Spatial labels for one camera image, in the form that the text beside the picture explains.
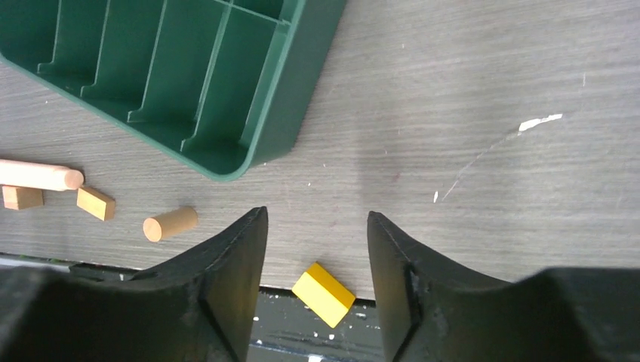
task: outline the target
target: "white paint chip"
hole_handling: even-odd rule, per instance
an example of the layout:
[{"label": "white paint chip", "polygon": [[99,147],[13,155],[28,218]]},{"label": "white paint chip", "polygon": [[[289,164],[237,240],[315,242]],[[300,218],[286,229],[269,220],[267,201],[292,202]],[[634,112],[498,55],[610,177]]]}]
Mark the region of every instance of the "white paint chip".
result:
[{"label": "white paint chip", "polygon": [[562,113],[558,113],[557,115],[550,115],[549,117],[546,117],[546,118],[542,118],[542,119],[536,118],[536,119],[530,119],[529,121],[526,121],[526,122],[522,122],[520,124],[520,128],[518,128],[518,135],[522,134],[522,132],[525,132],[526,130],[530,130],[531,128],[536,127],[539,124],[555,121],[561,118],[562,118]]}]

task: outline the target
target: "green plastic container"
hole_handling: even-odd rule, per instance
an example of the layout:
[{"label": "green plastic container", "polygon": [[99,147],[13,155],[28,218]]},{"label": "green plastic container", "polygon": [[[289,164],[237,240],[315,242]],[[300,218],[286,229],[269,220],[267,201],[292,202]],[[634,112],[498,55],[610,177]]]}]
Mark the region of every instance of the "green plastic container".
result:
[{"label": "green plastic container", "polygon": [[0,0],[0,55],[232,180],[294,146],[345,2]]}]

